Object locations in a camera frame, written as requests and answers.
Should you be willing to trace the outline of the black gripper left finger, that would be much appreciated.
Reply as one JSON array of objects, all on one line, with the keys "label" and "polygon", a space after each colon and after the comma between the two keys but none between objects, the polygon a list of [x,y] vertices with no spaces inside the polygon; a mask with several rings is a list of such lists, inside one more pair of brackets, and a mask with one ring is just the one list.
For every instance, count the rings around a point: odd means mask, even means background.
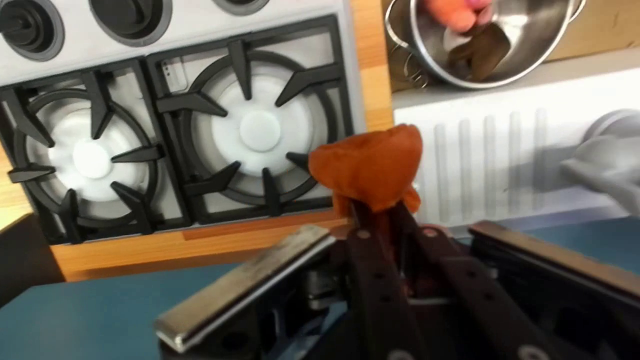
[{"label": "black gripper left finger", "polygon": [[161,312],[155,320],[155,335],[174,352],[192,350],[210,331],[334,242],[331,231],[316,224],[294,230],[267,250]]}]

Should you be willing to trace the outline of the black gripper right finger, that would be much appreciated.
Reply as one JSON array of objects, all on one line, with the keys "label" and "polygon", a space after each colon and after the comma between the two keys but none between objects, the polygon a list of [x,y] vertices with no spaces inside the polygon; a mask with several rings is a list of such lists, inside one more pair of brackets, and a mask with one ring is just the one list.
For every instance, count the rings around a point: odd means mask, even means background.
[{"label": "black gripper right finger", "polygon": [[481,237],[532,260],[538,265],[553,268],[572,280],[608,292],[619,302],[640,304],[640,275],[611,264],[597,261],[575,250],[567,250],[498,222],[476,222],[468,228],[473,237]]}]

